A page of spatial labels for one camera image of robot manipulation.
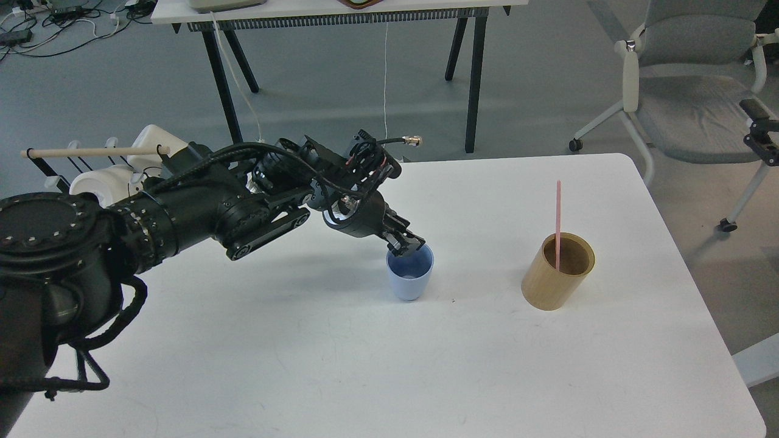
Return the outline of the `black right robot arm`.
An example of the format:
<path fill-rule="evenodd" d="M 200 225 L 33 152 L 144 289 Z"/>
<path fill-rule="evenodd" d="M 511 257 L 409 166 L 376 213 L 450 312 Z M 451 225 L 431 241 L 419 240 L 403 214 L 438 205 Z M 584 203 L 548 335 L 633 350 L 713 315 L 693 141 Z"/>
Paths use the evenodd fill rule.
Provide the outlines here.
<path fill-rule="evenodd" d="M 749 133 L 744 137 L 744 144 L 768 166 L 778 166 L 778 147 L 770 137 L 770 133 L 778 132 L 778 121 L 772 119 L 757 99 L 740 100 L 739 105 L 748 117 Z"/>

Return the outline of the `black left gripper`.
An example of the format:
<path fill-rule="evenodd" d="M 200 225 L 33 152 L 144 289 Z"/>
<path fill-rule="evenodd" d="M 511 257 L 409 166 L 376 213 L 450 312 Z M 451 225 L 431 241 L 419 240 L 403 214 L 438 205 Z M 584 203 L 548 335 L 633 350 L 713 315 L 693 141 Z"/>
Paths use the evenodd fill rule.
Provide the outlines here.
<path fill-rule="evenodd" d="M 323 220 L 328 227 L 356 238 L 371 235 L 384 238 L 392 255 L 409 255 L 425 244 L 425 239 L 409 230 L 411 224 L 397 214 L 387 214 L 387 228 L 384 225 L 387 204 L 381 192 L 373 192 L 369 197 L 359 200 L 356 210 L 343 215 L 337 204 L 330 211 L 323 211 Z"/>

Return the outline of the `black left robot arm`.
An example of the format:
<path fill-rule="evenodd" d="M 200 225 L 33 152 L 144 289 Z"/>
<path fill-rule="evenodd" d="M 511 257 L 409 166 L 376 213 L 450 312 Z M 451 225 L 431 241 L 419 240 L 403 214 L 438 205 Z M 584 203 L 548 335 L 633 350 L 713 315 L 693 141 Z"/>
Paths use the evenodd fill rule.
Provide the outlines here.
<path fill-rule="evenodd" d="M 36 392 L 101 391 L 90 352 L 114 341 L 147 299 L 139 275 L 206 240 L 230 260 L 300 227 L 313 210 L 328 227 L 378 236 L 395 256 L 425 240 L 379 192 L 400 164 L 364 131 L 345 155 L 306 137 L 190 142 L 162 177 L 109 207 L 94 195 L 32 192 L 2 200 L 2 436 Z"/>

